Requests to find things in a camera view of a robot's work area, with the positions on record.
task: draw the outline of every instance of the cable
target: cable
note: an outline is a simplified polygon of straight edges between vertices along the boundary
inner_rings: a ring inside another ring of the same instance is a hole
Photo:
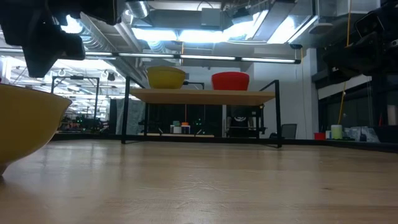
[[[353,8],[353,0],[349,1],[349,11],[348,11],[348,22],[347,22],[347,45],[346,47],[349,46],[349,32],[351,29],[351,11]],[[341,96],[341,103],[340,103],[340,113],[338,115],[338,123],[340,125],[341,123],[341,115],[343,113],[343,105],[344,105],[344,96],[346,94],[346,82],[344,82],[344,87],[343,87],[343,94]]]
[[[304,128],[305,128],[305,138],[307,138],[307,115],[305,112],[305,97],[304,97],[304,51],[301,48],[301,76],[302,76],[302,85],[303,85],[303,111],[304,111]]]
[[[208,1],[201,1],[200,3],[199,3],[199,5],[198,5],[198,7],[197,7],[197,11],[199,10],[199,6],[202,4],[202,3],[207,3],[207,4],[209,4],[209,6],[212,8],[212,9],[214,9],[214,7],[208,2]]]

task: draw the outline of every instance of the yellow bowl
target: yellow bowl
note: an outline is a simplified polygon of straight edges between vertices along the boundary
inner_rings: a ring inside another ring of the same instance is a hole
[[[72,101],[0,84],[0,176],[6,167],[47,144]]]
[[[185,72],[173,67],[156,66],[147,71],[149,85],[155,89],[179,89],[185,80]]]

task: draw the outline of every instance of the wooden shelf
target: wooden shelf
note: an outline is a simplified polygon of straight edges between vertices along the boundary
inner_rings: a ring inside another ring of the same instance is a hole
[[[130,94],[153,104],[258,106],[273,98],[269,91],[158,90],[131,88]]]

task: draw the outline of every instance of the red bowl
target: red bowl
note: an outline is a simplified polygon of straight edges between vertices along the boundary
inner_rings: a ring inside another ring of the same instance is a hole
[[[243,72],[220,72],[211,76],[214,90],[248,90],[250,76]]]

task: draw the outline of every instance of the black equipment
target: black equipment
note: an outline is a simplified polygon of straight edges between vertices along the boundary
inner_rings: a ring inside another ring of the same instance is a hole
[[[61,30],[80,13],[109,25],[120,22],[126,0],[1,0],[0,25],[9,45],[22,46],[29,76],[43,78],[59,59],[83,60],[78,34]]]
[[[359,36],[357,42],[346,48],[330,47],[323,55],[330,68],[338,69],[331,76],[398,74],[398,1],[386,1],[356,21],[355,28],[351,36]]]

